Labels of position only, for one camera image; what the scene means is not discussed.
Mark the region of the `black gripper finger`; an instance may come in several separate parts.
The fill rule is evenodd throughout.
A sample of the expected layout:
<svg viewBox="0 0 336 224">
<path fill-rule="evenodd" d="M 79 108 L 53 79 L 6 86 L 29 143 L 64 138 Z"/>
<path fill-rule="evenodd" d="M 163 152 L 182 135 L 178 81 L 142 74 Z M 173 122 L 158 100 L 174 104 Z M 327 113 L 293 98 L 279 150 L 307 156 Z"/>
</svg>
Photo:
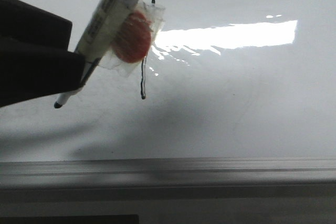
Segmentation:
<svg viewBox="0 0 336 224">
<path fill-rule="evenodd" d="M 81 87 L 84 57 L 68 51 L 72 22 L 1 0 L 1 106 Z"/>
</svg>

